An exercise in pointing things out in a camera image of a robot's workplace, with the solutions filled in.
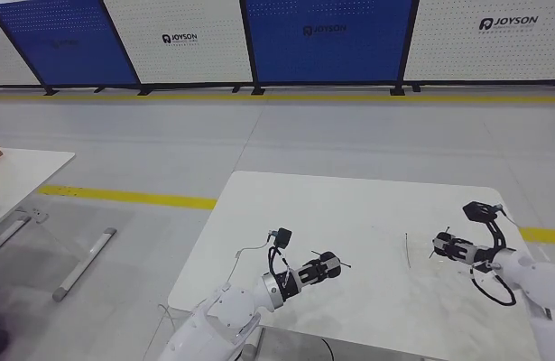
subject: pegboard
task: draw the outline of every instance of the pegboard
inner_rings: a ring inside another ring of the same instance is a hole
[[[247,0],[261,82],[398,78],[411,0]]]
[[[0,4],[0,21],[47,85],[136,83],[98,0]]]
[[[555,0],[421,0],[404,78],[555,79]]]
[[[238,0],[106,0],[143,83],[252,81]]]
[[[0,28],[0,85],[39,85],[28,65]]]

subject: panel base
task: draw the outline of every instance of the panel base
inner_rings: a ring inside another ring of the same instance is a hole
[[[151,94],[153,90],[151,88],[141,88],[141,91],[139,92],[139,94],[137,94],[138,97],[146,97],[149,94]]]
[[[45,97],[52,97],[59,92],[58,90],[54,90],[53,88],[45,88],[44,90],[46,90],[46,93],[44,94]]]
[[[259,87],[255,87],[251,92],[252,96],[261,96],[263,94],[265,94],[265,89]]]
[[[405,91],[403,90],[402,87],[395,87],[395,88],[389,89],[389,94],[392,97],[402,97],[402,96],[405,96]]]

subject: black connector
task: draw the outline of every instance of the black connector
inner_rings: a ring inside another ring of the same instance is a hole
[[[289,240],[291,239],[292,232],[289,229],[279,228],[277,235],[275,235],[275,240],[273,244],[277,248],[285,249],[289,245]]]

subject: joyson logo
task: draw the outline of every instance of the joyson logo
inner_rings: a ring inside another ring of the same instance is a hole
[[[198,42],[198,40],[197,40],[197,34],[193,34],[193,33],[171,34],[171,35],[163,34],[162,42],[170,45],[177,45],[177,44],[185,45],[189,43],[196,43]]]
[[[539,16],[515,16],[500,17],[494,21],[494,18],[487,17],[482,19],[479,24],[479,30],[488,31],[494,29],[512,29],[512,28],[532,28],[538,22]]]
[[[345,32],[347,30],[347,25],[306,25],[303,26],[303,35],[305,36],[312,36],[317,33],[324,33],[324,32]]]

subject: gray floor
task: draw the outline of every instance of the gray floor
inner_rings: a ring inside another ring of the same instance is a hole
[[[234,170],[487,186],[520,225],[555,228],[550,104],[11,101],[0,102],[0,145],[75,152],[51,182],[100,189],[215,198]],[[76,261],[34,224],[7,243],[0,317],[14,342],[2,359],[156,359],[171,334],[157,304],[166,304],[208,212],[35,202],[57,237],[119,233],[60,304],[51,292]],[[531,250],[555,262],[555,245]],[[262,360],[328,360],[319,339],[270,331],[265,341]],[[411,359],[331,345],[337,359]]]

